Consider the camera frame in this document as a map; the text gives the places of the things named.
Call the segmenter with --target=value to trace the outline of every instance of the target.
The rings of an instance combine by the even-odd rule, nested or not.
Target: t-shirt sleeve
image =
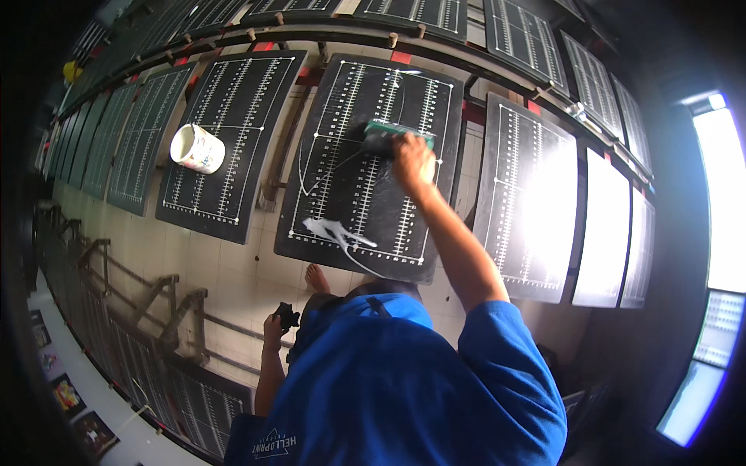
[[[459,337],[459,355],[510,418],[505,432],[523,464],[556,464],[567,437],[557,384],[521,318],[503,301],[475,307]]]
[[[231,436],[228,438],[228,446],[225,448],[223,457],[225,466],[243,465],[246,451],[251,451],[266,421],[267,418],[246,413],[233,418]]]

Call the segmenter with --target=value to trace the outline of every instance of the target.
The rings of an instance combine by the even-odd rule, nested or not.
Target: person's left hand
[[[275,353],[280,351],[280,337],[282,336],[281,322],[282,318],[279,315],[275,317],[274,314],[268,315],[267,320],[264,321],[265,350],[274,351]]]

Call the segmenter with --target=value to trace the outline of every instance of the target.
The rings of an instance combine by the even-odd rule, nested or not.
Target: shirt logo
[[[251,452],[254,454],[254,459],[289,455],[290,452],[287,449],[294,446],[295,443],[295,436],[288,437],[285,434],[278,434],[277,429],[272,429],[265,438],[260,439],[260,442],[254,445]]]

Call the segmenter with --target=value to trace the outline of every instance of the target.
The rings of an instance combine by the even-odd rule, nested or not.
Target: bare foot
[[[311,264],[306,269],[306,283],[317,292],[331,292],[329,289],[329,283],[327,283],[326,278],[324,277],[324,272],[317,264]]]

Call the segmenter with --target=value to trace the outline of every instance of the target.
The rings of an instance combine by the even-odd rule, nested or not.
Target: yellow object
[[[75,60],[65,63],[65,66],[62,67],[62,74],[65,75],[67,82],[71,84],[81,75],[82,72],[83,69],[78,66]]]

